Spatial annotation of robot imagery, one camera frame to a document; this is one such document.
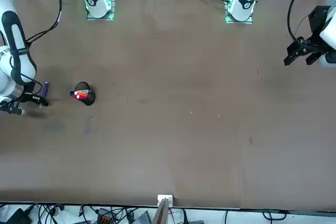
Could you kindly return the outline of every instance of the metal bracket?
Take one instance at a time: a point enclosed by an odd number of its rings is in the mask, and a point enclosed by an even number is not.
[[[161,201],[165,199],[168,199],[169,207],[173,207],[173,195],[164,195],[164,194],[158,194],[157,196],[158,206],[160,205]]]
[[[253,17],[252,17],[253,12],[248,17],[248,19],[245,20],[245,21],[237,21],[232,17],[232,15],[229,13],[228,10],[231,9],[233,1],[234,0],[229,0],[229,3],[224,2],[225,23],[228,23],[228,24],[253,24]]]
[[[87,10],[87,20],[113,20],[114,19],[114,12],[116,8],[116,0],[106,0],[106,5],[110,8],[110,10],[101,18],[94,18],[89,13],[88,4],[85,2],[86,10]]]

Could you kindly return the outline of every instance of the wooden tabletop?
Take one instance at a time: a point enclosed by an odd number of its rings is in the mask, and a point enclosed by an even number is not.
[[[335,210],[334,69],[285,67],[290,0],[226,24],[213,0],[117,0],[86,21],[63,0],[32,45],[51,106],[1,114],[1,200]],[[324,0],[296,0],[292,28]],[[57,0],[15,0],[27,37]],[[309,36],[305,20],[298,34]],[[93,106],[72,99],[80,81]]]

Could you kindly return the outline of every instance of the purple marker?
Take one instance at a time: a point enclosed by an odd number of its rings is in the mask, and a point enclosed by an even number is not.
[[[48,87],[49,87],[49,82],[45,81],[44,82],[44,87],[42,91],[42,97],[45,98],[48,92]]]

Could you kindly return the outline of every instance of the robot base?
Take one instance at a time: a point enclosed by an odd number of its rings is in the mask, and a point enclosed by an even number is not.
[[[116,0],[106,0],[106,5],[110,8],[110,10],[101,18],[94,18],[88,11],[87,3],[85,2],[86,10],[87,10],[87,20],[113,20],[114,19],[114,11],[116,8]]]
[[[249,16],[249,18],[247,19],[247,20],[245,20],[245,21],[237,21],[237,20],[235,20],[233,17],[232,17],[232,15],[228,12],[228,10],[231,8],[231,6],[232,6],[232,2],[234,1],[234,0],[229,0],[230,1],[230,3],[227,3],[227,2],[225,2],[224,3],[224,15],[225,15],[225,23],[228,23],[228,24],[237,24],[237,23],[239,23],[239,24],[253,24],[253,18],[252,18],[252,13],[251,13],[251,15]]]

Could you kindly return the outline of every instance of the table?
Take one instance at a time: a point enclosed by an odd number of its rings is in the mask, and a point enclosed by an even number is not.
[[[57,3],[15,0],[27,36]],[[51,106],[0,116],[1,199],[335,210],[336,72],[284,66],[289,3],[242,25],[213,0],[117,0],[112,22],[64,0],[31,48]],[[321,4],[296,0],[293,30]],[[79,81],[93,106],[69,97]]]

